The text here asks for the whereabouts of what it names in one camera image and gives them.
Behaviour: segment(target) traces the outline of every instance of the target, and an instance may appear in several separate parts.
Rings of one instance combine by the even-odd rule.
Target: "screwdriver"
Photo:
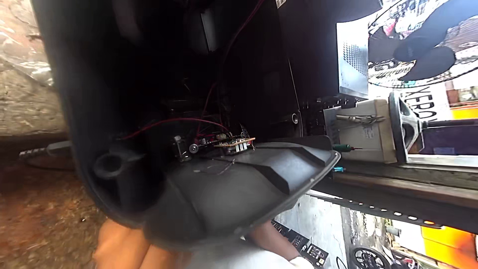
[[[332,145],[332,149],[338,152],[350,152],[356,149],[363,149],[359,147],[352,147],[349,144],[334,144]]]

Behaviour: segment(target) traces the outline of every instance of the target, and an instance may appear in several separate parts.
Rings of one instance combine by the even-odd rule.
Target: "dirt ground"
[[[88,268],[105,219],[73,172],[0,167],[0,269]]]

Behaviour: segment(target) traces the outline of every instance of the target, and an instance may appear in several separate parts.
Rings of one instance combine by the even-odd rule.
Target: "mounting hole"
[[[292,122],[294,124],[298,124],[299,123],[299,117],[297,117],[297,114],[292,114]]]
[[[106,153],[101,155],[94,164],[95,174],[102,179],[110,179],[121,173],[123,160],[120,156]]]

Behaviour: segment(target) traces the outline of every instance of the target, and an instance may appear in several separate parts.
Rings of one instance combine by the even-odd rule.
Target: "poster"
[[[423,121],[453,120],[444,83],[403,89],[400,96]]]

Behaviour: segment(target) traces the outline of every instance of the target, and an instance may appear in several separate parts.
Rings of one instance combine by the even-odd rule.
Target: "orange panel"
[[[460,269],[476,269],[475,235],[454,228],[422,227],[426,255]]]

